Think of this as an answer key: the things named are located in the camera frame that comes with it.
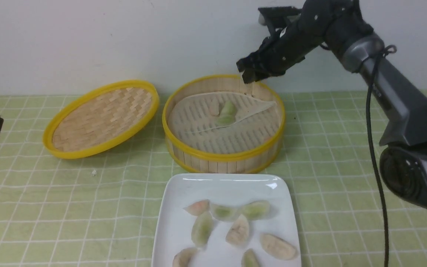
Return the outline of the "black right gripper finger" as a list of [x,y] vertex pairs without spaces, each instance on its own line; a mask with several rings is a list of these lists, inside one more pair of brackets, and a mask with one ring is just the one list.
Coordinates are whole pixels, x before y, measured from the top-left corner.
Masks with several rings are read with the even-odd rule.
[[236,62],[239,72],[264,72],[260,52],[251,52],[248,56]]
[[242,71],[242,81],[245,84],[260,82],[271,77],[281,76],[281,72],[269,72],[266,70],[255,70],[247,68]]

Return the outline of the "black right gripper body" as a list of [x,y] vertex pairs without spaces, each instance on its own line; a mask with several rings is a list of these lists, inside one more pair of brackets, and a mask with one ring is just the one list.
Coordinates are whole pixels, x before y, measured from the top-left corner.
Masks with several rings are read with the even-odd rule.
[[334,20],[336,0],[307,0],[300,16],[273,36],[266,37],[256,52],[261,53],[264,70],[286,73],[325,40],[327,27]]

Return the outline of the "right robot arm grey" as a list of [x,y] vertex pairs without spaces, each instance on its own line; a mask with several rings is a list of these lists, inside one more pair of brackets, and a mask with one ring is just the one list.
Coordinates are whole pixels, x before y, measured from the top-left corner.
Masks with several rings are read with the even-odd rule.
[[388,118],[374,168],[387,188],[427,209],[427,97],[386,59],[395,53],[362,16],[358,0],[307,0],[293,6],[259,7],[259,23],[270,35],[236,63],[244,83],[283,76],[322,47],[345,70],[359,73]]

